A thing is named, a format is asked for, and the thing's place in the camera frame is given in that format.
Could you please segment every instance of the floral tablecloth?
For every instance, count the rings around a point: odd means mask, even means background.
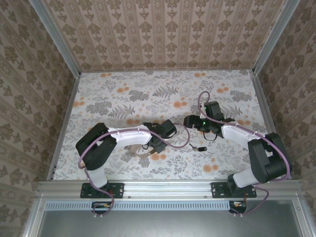
[[[266,133],[247,70],[82,74],[54,179],[86,179],[77,167],[75,144],[96,123],[114,128],[166,119],[183,123],[187,115],[199,115],[197,98],[204,90],[211,93],[211,101],[220,104],[226,118]],[[177,129],[170,142],[184,144],[187,134],[181,127]],[[193,129],[190,135],[192,145],[206,146],[207,151],[194,152],[187,145],[182,149],[166,147],[162,153],[148,156],[140,146],[116,149],[104,165],[108,179],[226,179],[228,174],[250,166],[248,152],[233,141],[220,137],[206,141]]]

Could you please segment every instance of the gray leaf pattern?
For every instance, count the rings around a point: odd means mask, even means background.
[[[226,117],[265,133],[266,129],[248,71],[160,71],[83,73],[80,77],[72,113],[65,134],[54,179],[86,179],[76,167],[77,141],[95,124],[107,127],[135,127],[144,122],[162,123],[166,119],[183,123],[187,115],[199,115],[197,99],[209,90],[211,100],[220,104]],[[4,138],[14,138],[9,127],[2,128]],[[170,139],[184,144],[186,132]],[[203,134],[190,129],[190,143],[206,146],[196,153],[186,146],[166,147],[160,154],[148,156],[141,146],[115,149],[104,165],[108,179],[225,179],[227,175],[250,166],[248,151],[233,141],[218,138],[206,141]]]

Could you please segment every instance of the floral wallpaper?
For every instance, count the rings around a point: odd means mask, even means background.
[[[27,0],[0,1],[0,236],[20,236],[74,78]]]
[[[103,122],[107,127],[124,128],[144,122],[162,123],[166,119],[183,123],[187,115],[199,115],[197,99],[204,90],[211,93],[211,100],[219,102],[226,118],[266,133],[247,70],[82,74],[54,179],[86,179],[77,167],[79,155],[75,145],[95,124]],[[177,130],[170,142],[184,144],[187,133],[181,127]],[[207,151],[194,152],[187,145],[182,149],[166,147],[160,154],[150,154],[150,149],[133,145],[115,149],[105,163],[105,172],[112,180],[225,179],[228,174],[250,166],[248,151],[233,141],[206,141],[194,129],[190,129],[190,136],[192,145],[206,146]],[[213,139],[214,134],[206,137]]]
[[[259,78],[316,217],[316,1],[301,0]]]
[[[80,70],[251,68],[285,0],[44,0]]]

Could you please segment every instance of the vented strip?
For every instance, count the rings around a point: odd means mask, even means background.
[[[45,211],[92,210],[92,201],[48,201]],[[112,210],[180,211],[229,210],[229,201],[116,201]]]

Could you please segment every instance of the robotic arm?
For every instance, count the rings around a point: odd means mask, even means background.
[[[231,118],[224,119],[224,115],[217,102],[205,103],[201,109],[212,119],[223,122],[235,121]],[[274,148],[258,137],[256,133],[249,134],[237,126],[223,125],[210,121],[203,114],[200,117],[195,115],[185,117],[184,126],[188,128],[194,127],[202,132],[212,131],[219,137],[232,140],[249,151],[251,167],[228,176],[228,192],[233,197],[243,194],[244,187],[257,183],[263,184],[286,174],[286,165],[283,159]],[[276,145],[285,155],[291,171],[292,165],[279,135],[270,133],[265,135],[265,138]]]
[[[101,188],[109,184],[104,173],[103,165],[109,158],[114,148],[140,144],[151,146],[157,153],[160,153],[167,146],[159,138],[152,136],[150,133],[138,131],[138,129],[155,132],[164,139],[170,138],[177,132],[176,127],[170,120],[166,120],[162,124],[146,122],[138,127],[129,128],[131,131],[119,132],[124,129],[126,128],[107,128],[104,123],[98,123],[76,144],[76,149],[81,156],[95,139],[107,132],[118,131],[118,133],[101,139],[100,144],[94,144],[83,158],[83,162],[91,182],[97,188]]]

